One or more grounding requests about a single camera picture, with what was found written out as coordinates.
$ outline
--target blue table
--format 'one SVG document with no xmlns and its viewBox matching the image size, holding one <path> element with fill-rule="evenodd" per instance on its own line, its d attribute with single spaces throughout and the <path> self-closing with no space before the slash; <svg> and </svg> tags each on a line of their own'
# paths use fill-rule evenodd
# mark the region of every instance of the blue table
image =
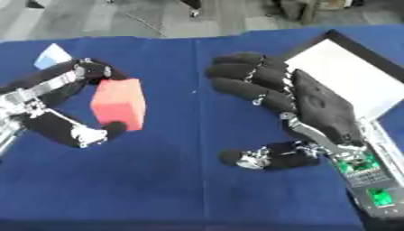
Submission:
<svg viewBox="0 0 404 231">
<path fill-rule="evenodd" d="M 0 218 L 35 221 L 23 227 L 52 226 L 40 230 L 360 230 L 344 183 L 326 162 L 268 173 L 228 168 L 216 158 L 224 148 L 290 138 L 275 115 L 214 92 L 204 76 L 211 59 L 234 51 L 281 55 L 325 30 L 0 44 L 1 84 L 34 72 L 36 57 L 56 42 L 74 57 L 99 58 L 140 79 L 148 106 L 142 131 L 88 149 L 26 133 L 0 166 Z M 339 32 L 404 63 L 402 25 Z M 86 88 L 61 108 L 95 125 L 88 109 L 93 92 Z M 402 129 L 393 124 L 400 109 L 383 121 L 398 138 Z"/>
</svg>

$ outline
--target white paper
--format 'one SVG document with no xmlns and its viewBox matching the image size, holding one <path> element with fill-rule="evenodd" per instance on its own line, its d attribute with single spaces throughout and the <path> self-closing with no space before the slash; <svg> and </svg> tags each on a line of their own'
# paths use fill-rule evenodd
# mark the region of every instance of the white paper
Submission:
<svg viewBox="0 0 404 231">
<path fill-rule="evenodd" d="M 357 118 L 376 119 L 404 98 L 404 84 L 330 40 L 287 63 L 351 102 Z"/>
<path fill-rule="evenodd" d="M 65 52 L 58 44 L 53 43 L 35 61 L 38 69 L 47 69 L 55 64 L 71 60 L 71 56 Z"/>
</svg>

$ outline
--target gray floor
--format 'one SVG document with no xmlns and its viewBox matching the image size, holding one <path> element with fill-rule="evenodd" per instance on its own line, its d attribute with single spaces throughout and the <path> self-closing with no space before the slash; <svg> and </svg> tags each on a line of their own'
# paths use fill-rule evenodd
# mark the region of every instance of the gray floor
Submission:
<svg viewBox="0 0 404 231">
<path fill-rule="evenodd" d="M 0 41 L 131 35 L 149 38 L 207 37 L 251 30 L 302 27 L 275 15 L 271 0 L 202 0 L 203 12 L 189 18 L 177 0 L 39 0 L 45 10 L 24 8 L 25 0 L 0 0 Z M 368 0 L 365 7 L 321 12 L 311 26 L 401 23 L 404 1 Z"/>
</svg>

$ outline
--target red block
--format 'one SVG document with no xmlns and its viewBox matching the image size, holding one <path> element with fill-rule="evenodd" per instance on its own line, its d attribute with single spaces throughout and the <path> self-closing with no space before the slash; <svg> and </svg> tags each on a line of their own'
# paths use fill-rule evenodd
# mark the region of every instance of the red block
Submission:
<svg viewBox="0 0 404 231">
<path fill-rule="evenodd" d="M 102 125 L 120 121 L 128 131 L 142 129 L 146 104 L 139 79 L 101 81 L 90 107 Z"/>
</svg>

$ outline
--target robotic hand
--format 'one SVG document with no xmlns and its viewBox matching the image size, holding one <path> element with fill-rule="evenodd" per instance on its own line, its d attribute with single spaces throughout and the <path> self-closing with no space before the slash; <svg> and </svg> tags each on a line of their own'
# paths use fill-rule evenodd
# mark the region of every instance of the robotic hand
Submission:
<svg viewBox="0 0 404 231">
<path fill-rule="evenodd" d="M 0 88 L 0 153 L 25 129 L 57 143 L 80 148 L 125 132 L 126 125 L 121 122 L 92 129 L 52 109 L 76 95 L 85 85 L 97 85 L 102 79 L 128 78 L 102 61 L 82 59 L 57 64 Z"/>
<path fill-rule="evenodd" d="M 224 164 L 277 170 L 317 164 L 320 153 L 365 149 L 352 105 L 301 69 L 289 72 L 281 60 L 242 52 L 214 58 L 207 76 L 216 91 L 279 114 L 285 129 L 304 141 L 270 143 L 255 152 L 225 151 Z"/>
</svg>

